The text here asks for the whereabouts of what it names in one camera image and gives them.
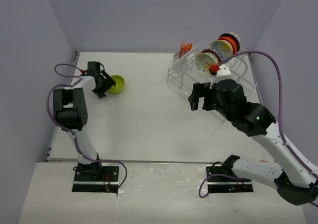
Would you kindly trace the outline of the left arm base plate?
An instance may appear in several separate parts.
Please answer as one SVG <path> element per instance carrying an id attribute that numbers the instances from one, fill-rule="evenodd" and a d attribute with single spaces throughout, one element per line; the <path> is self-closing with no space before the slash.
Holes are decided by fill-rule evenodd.
<path id="1" fill-rule="evenodd" d="M 113 193 L 118 194 L 118 166 L 101 166 L 99 170 L 83 171 L 74 167 L 74 193 Z"/>

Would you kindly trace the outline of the red patterned glass bowl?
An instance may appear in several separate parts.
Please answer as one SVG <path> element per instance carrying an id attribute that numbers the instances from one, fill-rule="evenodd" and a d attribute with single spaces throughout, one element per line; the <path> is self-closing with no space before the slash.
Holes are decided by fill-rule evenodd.
<path id="1" fill-rule="evenodd" d="M 211 54 L 213 54 L 217 58 L 218 64 L 221 63 L 222 60 L 223 60 L 223 57 L 220 54 L 220 52 L 215 50 L 215 49 L 205 49 L 205 50 L 202 51 L 202 53 L 211 53 Z"/>

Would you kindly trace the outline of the lime green bowl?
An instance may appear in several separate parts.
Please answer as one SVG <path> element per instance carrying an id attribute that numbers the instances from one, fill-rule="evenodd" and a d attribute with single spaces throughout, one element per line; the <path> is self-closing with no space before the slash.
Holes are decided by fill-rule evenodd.
<path id="1" fill-rule="evenodd" d="M 111 78 L 115 81 L 115 85 L 113 85 L 109 89 L 109 93 L 112 93 L 112 94 L 121 93 L 124 89 L 124 86 L 125 86 L 124 78 L 120 75 L 112 75 Z"/>

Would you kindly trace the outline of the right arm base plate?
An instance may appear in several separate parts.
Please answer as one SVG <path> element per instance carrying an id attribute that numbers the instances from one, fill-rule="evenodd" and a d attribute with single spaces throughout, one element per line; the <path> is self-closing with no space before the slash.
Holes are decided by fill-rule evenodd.
<path id="1" fill-rule="evenodd" d="M 207 177 L 213 174 L 223 174 L 234 176 L 233 174 L 223 171 L 220 164 L 206 166 Z M 254 192 L 252 181 L 244 179 L 238 181 L 226 177 L 210 177 L 207 180 L 208 191 L 210 193 L 251 193 Z"/>

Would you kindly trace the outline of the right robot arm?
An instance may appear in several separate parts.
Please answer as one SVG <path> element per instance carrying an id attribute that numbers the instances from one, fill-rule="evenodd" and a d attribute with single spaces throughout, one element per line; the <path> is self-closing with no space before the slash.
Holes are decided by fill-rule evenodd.
<path id="1" fill-rule="evenodd" d="M 203 110 L 215 110 L 238 131 L 259 143 L 278 163 L 277 166 L 253 163 L 237 155 L 230 155 L 221 166 L 221 172 L 212 177 L 228 181 L 253 180 L 277 191 L 290 204 L 300 206 L 318 197 L 316 166 L 288 141 L 283 141 L 275 117 L 263 105 L 247 101 L 243 87 L 232 79 L 218 83 L 195 83 L 188 97 L 191 110 L 197 110 L 203 98 Z"/>

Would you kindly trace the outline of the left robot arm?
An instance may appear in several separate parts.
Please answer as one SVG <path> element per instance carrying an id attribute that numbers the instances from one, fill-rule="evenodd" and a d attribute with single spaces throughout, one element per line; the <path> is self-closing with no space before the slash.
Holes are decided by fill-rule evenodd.
<path id="1" fill-rule="evenodd" d="M 103 168 L 86 128 L 85 95 L 91 93 L 99 99 L 104 98 L 116 82 L 105 72 L 104 65 L 96 61 L 88 62 L 87 69 L 80 70 L 76 78 L 73 84 L 58 84 L 50 89 L 46 109 L 51 120 L 68 134 L 75 146 L 79 158 L 76 173 L 97 181 L 103 176 Z"/>

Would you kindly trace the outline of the white floral pattern bowl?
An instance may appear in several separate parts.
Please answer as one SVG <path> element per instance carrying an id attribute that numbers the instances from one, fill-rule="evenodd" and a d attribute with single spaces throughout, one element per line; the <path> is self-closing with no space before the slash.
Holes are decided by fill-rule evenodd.
<path id="1" fill-rule="evenodd" d="M 198 53 L 195 56 L 195 63 L 197 70 L 201 71 L 205 75 L 211 75 L 210 68 L 212 65 L 219 63 L 217 57 L 212 53 Z"/>

